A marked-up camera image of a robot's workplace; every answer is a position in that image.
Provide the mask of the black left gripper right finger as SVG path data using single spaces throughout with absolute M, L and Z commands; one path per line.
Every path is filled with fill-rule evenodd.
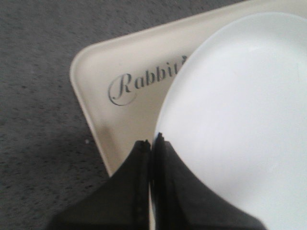
M 157 230 L 265 229 L 201 182 L 161 133 L 151 155 L 151 192 Z

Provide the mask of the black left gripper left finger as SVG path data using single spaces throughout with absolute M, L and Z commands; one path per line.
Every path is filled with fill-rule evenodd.
M 57 214 L 51 230 L 149 229 L 150 143 L 136 141 L 130 154 L 91 195 Z

